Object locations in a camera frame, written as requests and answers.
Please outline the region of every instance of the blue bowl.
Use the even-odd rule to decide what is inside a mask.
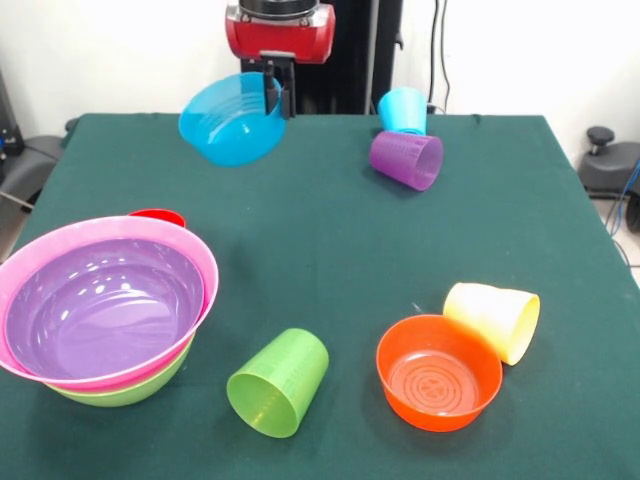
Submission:
[[[387,92],[378,102],[378,115],[389,132],[427,134],[427,97],[415,88]]]
[[[208,86],[180,115],[180,134],[217,165],[244,165],[266,155],[282,139],[286,121],[280,101],[265,114],[263,85],[261,73],[242,73]]]

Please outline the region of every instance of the yellow cup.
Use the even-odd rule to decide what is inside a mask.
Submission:
[[[500,359],[515,365],[531,343],[540,314],[540,297],[480,283],[456,283],[443,315],[481,333]]]

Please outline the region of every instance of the orange bowl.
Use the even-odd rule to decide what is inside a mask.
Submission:
[[[441,315],[417,315],[393,325],[380,339],[376,364],[391,408],[432,432],[469,425],[502,383],[502,364],[491,345]]]

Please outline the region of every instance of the pink bowl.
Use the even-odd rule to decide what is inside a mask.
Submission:
[[[25,245],[0,266],[0,328],[4,330],[13,298],[24,282],[43,265],[70,250],[117,238],[152,240],[191,259],[204,281],[204,306],[198,320],[185,335],[165,351],[135,367],[109,375],[83,379],[56,379],[33,375],[10,352],[0,335],[0,366],[20,377],[75,391],[110,390],[142,381],[166,367],[178,355],[207,317],[218,292],[218,266],[211,250],[189,230],[163,220],[146,217],[104,217],[74,223],[49,232]]]

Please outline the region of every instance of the blue cable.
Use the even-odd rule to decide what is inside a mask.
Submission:
[[[627,184],[624,186],[624,189],[622,190],[622,194],[620,195],[620,200],[618,201],[618,216],[616,218],[616,221],[613,224],[613,229],[611,230],[612,237],[616,233],[618,233],[618,230],[620,230],[620,227],[622,226],[622,200],[624,196],[627,194],[627,192],[629,191],[629,189],[633,185],[635,185],[636,180],[638,180],[638,175],[640,175],[640,159],[638,159],[638,161],[636,162],[636,166],[633,168],[633,171],[629,176],[629,180],[627,181]]]

